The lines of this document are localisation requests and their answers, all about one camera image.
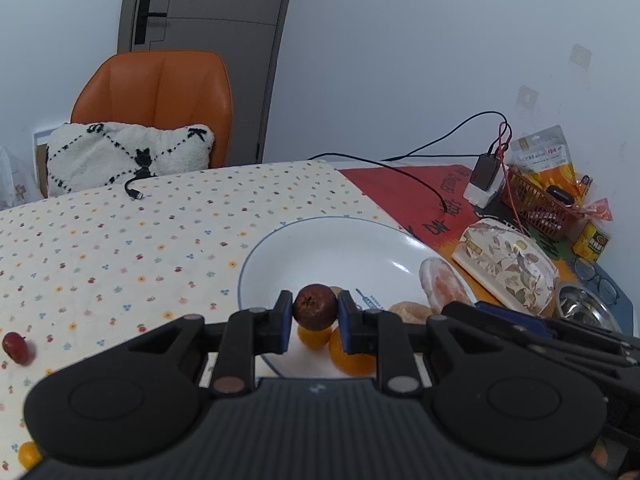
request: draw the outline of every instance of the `food package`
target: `food package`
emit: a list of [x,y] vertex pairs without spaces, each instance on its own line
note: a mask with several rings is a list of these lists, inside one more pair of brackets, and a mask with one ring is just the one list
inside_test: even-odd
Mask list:
[[536,316],[553,301],[558,268],[534,240],[501,222],[469,226],[452,257],[512,310]]
[[580,204],[581,190],[578,190],[569,145],[560,126],[521,137],[511,147],[520,173],[544,190],[549,186],[564,189]]
[[415,301],[401,301],[389,308],[389,312],[398,314],[402,318],[402,322],[411,324],[424,324],[428,317],[433,316],[432,308],[415,303]]
[[582,207],[576,206],[574,209],[592,219],[606,220],[607,222],[611,222],[613,220],[611,208],[609,207],[609,200],[606,198],[601,198],[600,200],[596,200],[596,202],[592,202]]
[[473,304],[465,286],[451,266],[441,258],[427,258],[420,265],[420,284],[427,295],[429,306],[439,314],[452,301]]
[[591,189],[593,179],[589,175],[580,176],[576,174],[576,177],[579,178],[579,180],[577,181],[578,196],[580,198],[584,198]]

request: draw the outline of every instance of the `orange chair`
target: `orange chair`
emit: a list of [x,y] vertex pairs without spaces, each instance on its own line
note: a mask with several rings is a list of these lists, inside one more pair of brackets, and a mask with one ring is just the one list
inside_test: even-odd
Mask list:
[[117,54],[86,84],[71,112],[80,124],[114,121],[173,130],[205,124],[214,134],[209,167],[225,163],[233,118],[225,65],[213,52]]

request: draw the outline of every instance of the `charger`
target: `charger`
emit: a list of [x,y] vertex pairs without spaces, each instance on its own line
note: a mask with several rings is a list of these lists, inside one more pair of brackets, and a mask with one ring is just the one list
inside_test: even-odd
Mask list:
[[466,185],[464,197],[480,209],[484,209],[498,194],[504,181],[497,156],[483,153],[478,157],[474,172]]

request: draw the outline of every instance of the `black cable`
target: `black cable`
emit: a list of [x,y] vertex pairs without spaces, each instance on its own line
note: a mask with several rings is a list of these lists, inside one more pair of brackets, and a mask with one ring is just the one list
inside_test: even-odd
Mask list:
[[427,187],[427,188],[431,189],[438,196],[438,198],[440,199],[440,203],[442,204],[442,209],[444,210],[444,212],[446,213],[448,211],[447,203],[445,202],[444,197],[435,188],[429,186],[429,184],[427,184],[425,181],[419,179],[418,177],[412,175],[411,173],[407,173],[406,171],[399,170],[398,168],[394,168],[393,166],[388,166],[387,164],[383,164],[382,162],[377,162],[375,160],[369,160],[368,158],[361,158],[359,156],[347,155],[346,153],[334,153],[334,152],[320,153],[320,155],[312,156],[312,157],[308,158],[307,160],[314,160],[315,158],[320,158],[321,156],[327,156],[327,155],[344,156],[346,158],[352,158],[353,160],[359,160],[360,162],[368,162],[369,164],[375,164],[377,166],[381,166],[382,168],[387,168],[388,170],[393,170],[396,173],[400,173],[400,174],[406,175],[409,178],[414,179],[416,182],[419,182],[424,187]]
[[144,196],[142,193],[140,193],[137,189],[129,189],[129,184],[131,184],[134,180],[140,180],[142,178],[150,178],[153,175],[151,175],[151,172],[149,171],[149,168],[139,168],[136,171],[136,175],[133,178],[130,178],[129,180],[127,180],[124,183],[124,191],[133,199],[133,200],[140,200],[142,199],[142,197]]
[[423,150],[424,148],[428,148],[429,146],[433,146],[434,144],[436,144],[437,142],[440,142],[441,140],[446,139],[447,137],[449,137],[450,135],[453,135],[458,129],[460,129],[462,126],[464,126],[465,124],[467,124],[469,121],[475,119],[476,117],[480,117],[482,115],[489,115],[489,114],[496,114],[496,115],[500,115],[500,117],[502,117],[502,120],[508,125],[509,121],[507,120],[507,117],[504,116],[503,113],[501,112],[497,112],[495,110],[487,110],[484,112],[480,112],[477,113],[475,115],[472,115],[471,117],[465,119],[464,121],[462,121],[458,126],[456,126],[455,128],[453,128],[453,130],[451,130],[448,134],[445,134],[435,140],[432,140],[431,142],[427,142],[425,145],[420,146],[420,148],[416,148],[415,150],[411,150],[409,153],[407,153],[406,155],[401,155],[401,156],[392,156],[390,158],[385,158],[383,159],[384,162],[395,162],[396,160],[402,160],[403,158],[407,158],[408,156],[413,155],[415,152],[419,152],[420,150]]
[[474,156],[478,158],[480,155],[478,153],[471,154],[462,154],[462,153],[447,153],[445,155],[405,155],[403,158],[439,158],[442,156]]

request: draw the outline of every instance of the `white wall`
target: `white wall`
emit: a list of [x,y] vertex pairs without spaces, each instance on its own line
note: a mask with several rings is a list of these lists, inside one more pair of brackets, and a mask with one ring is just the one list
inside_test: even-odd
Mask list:
[[33,134],[68,121],[82,87],[116,53],[121,3],[0,0],[0,144],[30,165]]
[[[400,155],[467,116],[517,136],[560,124],[612,206],[602,265],[640,307],[640,0],[290,0],[264,160]],[[588,70],[570,63],[591,51]],[[531,110],[516,104],[526,86]],[[481,118],[430,153],[480,153]]]

